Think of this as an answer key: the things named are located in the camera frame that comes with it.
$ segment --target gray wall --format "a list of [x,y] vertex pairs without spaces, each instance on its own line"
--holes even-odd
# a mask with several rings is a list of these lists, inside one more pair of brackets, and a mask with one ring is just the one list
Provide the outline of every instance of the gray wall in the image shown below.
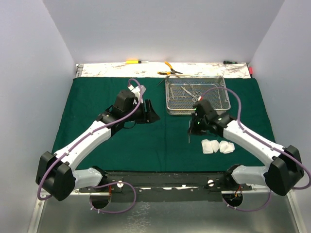
[[[277,142],[299,148],[311,169],[311,1],[285,1],[251,62]],[[299,185],[306,184],[308,179]],[[296,192],[311,232],[311,189]]]
[[41,0],[0,8],[0,232],[27,232],[39,157],[52,149],[74,62]]
[[43,0],[77,63],[249,62],[284,0]]

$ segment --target pliers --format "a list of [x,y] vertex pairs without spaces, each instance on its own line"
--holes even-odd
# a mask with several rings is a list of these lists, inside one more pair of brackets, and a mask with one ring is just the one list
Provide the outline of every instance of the pliers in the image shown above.
[[[182,74],[181,72],[178,72],[178,71],[174,70],[173,67],[172,67],[172,65],[171,65],[170,63],[165,62],[165,64],[167,64],[167,65],[169,66],[169,68],[171,69],[171,71],[166,71],[166,72],[160,72],[160,71],[158,71],[158,74],[160,74],[160,75]],[[164,80],[165,80],[165,79],[163,79],[162,81],[160,81],[160,82],[157,84],[157,86],[160,85],[162,82],[164,82]]]

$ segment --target wire mesh tray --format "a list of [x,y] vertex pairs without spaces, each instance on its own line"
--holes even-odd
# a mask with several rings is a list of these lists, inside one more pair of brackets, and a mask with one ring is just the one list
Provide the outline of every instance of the wire mesh tray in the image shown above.
[[[222,76],[176,76],[165,80],[166,106],[170,115],[190,115],[198,98],[213,87],[226,87]],[[203,96],[218,114],[230,109],[228,92],[214,89]]]

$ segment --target green cloth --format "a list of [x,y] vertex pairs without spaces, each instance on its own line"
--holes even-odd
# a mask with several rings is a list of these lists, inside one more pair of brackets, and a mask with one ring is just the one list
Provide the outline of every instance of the green cloth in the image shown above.
[[[59,150],[83,133],[98,114],[112,105],[120,90],[127,89],[128,78],[74,79],[53,152]],[[216,136],[191,136],[187,129],[190,116],[172,116],[166,111],[165,85],[156,86],[159,78],[138,78],[147,90],[144,99],[150,99],[161,120],[153,124],[136,125],[120,130],[99,145],[78,166],[87,169],[98,166],[104,170],[130,171],[222,171],[234,164],[261,166],[262,163],[235,144],[235,151],[203,154],[203,139],[222,140]],[[242,101],[242,122],[248,128],[274,141],[261,93],[255,79],[226,79],[226,86],[235,91]],[[238,104],[229,94],[233,116]]]

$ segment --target white robotic arm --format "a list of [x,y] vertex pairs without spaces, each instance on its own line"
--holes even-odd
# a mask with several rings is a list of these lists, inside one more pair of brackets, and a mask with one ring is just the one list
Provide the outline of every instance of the white robotic arm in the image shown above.
[[[142,93],[144,93],[146,88],[144,86],[140,87]],[[125,122],[134,121],[135,124],[144,124],[153,123],[160,119],[154,112],[150,100],[145,101],[146,106],[141,100],[137,110],[129,116],[129,112],[135,109],[140,98],[139,87],[129,86],[129,89],[130,91],[121,91],[115,103],[106,109],[104,113],[100,114],[96,121],[73,142],[56,151],[55,154],[46,152],[41,156],[36,176],[37,184],[40,184],[48,168],[57,159],[60,161],[50,171],[42,185],[56,199],[63,200],[74,189],[100,184],[103,178],[103,171],[99,168],[92,167],[86,170],[76,170],[82,160],[98,145],[108,140],[117,131],[123,129]]]
[[293,160],[281,154],[286,152],[301,162],[297,148],[269,141],[235,120],[229,113],[218,115],[207,100],[194,105],[189,134],[205,134],[207,131],[235,142],[257,157],[264,166],[235,165],[229,169],[232,182],[268,186],[275,193],[285,196],[303,177],[303,169]]

